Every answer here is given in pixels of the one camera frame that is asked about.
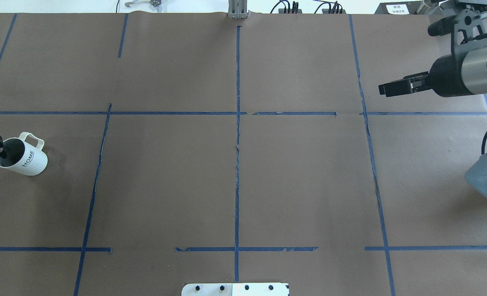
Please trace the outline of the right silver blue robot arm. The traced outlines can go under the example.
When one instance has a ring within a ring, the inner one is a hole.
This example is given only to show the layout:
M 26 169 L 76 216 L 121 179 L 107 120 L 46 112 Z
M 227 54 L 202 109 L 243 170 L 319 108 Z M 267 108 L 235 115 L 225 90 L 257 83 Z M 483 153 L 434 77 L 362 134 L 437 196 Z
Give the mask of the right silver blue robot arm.
M 487 95 L 487 46 L 461 55 L 435 60 L 430 70 L 378 86 L 381 95 L 392 97 L 433 90 L 442 97 Z M 487 198 L 487 129 L 480 145 L 480 157 L 465 173 L 466 182 Z

